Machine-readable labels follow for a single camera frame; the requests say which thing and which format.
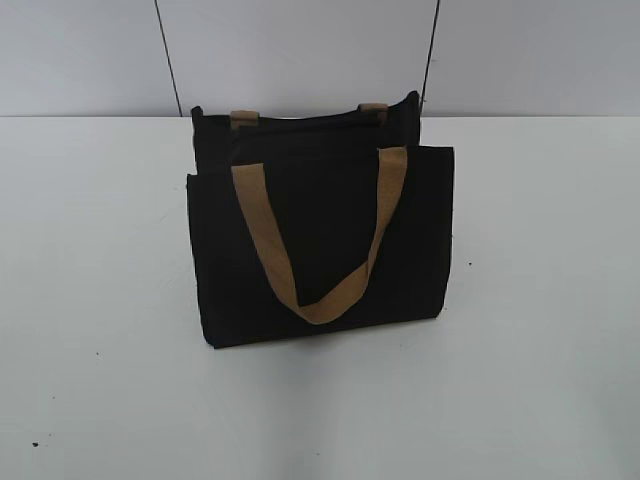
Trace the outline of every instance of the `tan handle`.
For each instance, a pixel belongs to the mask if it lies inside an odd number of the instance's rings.
[[[229,114],[231,130],[239,127],[257,127],[260,114],[253,110],[234,110]]]
[[[386,103],[361,103],[358,105],[358,110],[361,112],[378,112],[378,120],[380,120],[380,124],[384,125],[387,123],[387,111],[389,110],[389,105]]]
[[[231,167],[236,195],[253,244],[278,300],[313,325],[340,317],[364,295],[385,229],[398,205],[407,171],[407,150],[379,150],[376,229],[367,260],[321,300],[300,306],[291,262],[271,209],[261,163]]]

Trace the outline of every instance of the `gray wall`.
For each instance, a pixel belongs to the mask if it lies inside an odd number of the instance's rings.
[[[184,114],[420,89],[436,0],[158,0]],[[442,0],[429,115],[640,114],[637,0]],[[178,115],[153,0],[0,2],[0,116]]]

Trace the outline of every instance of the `black canvas bag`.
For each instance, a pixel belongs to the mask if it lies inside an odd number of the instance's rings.
[[[191,110],[193,147],[198,173],[228,168],[233,153],[247,142],[269,148],[291,147],[291,135],[299,137],[305,148],[391,147],[418,145],[420,142],[420,108],[417,92],[401,102],[361,104],[351,112],[315,118],[278,119],[261,117],[257,112],[237,111],[231,115],[203,115],[202,108]],[[349,137],[360,131],[360,138]]]
[[[198,302],[211,345],[439,314],[451,257],[453,149],[378,149],[381,128],[350,125],[344,138],[356,140],[346,143],[324,127],[272,132],[278,141],[225,147],[208,173],[188,177]]]

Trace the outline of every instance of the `white surface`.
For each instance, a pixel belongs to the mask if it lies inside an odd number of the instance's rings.
[[[422,86],[435,11],[400,3],[160,0],[182,106],[298,116],[397,102]]]
[[[214,351],[189,120],[0,119],[0,477],[639,478],[639,129],[427,119],[441,317]]]
[[[2,0],[0,72],[0,116],[178,114],[153,0]]]
[[[444,0],[427,112],[637,115],[639,17],[638,0]]]

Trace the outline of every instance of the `white table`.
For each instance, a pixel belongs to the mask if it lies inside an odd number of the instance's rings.
[[[214,351],[189,119],[0,119],[0,478],[640,478],[640,118],[423,130],[440,318]]]

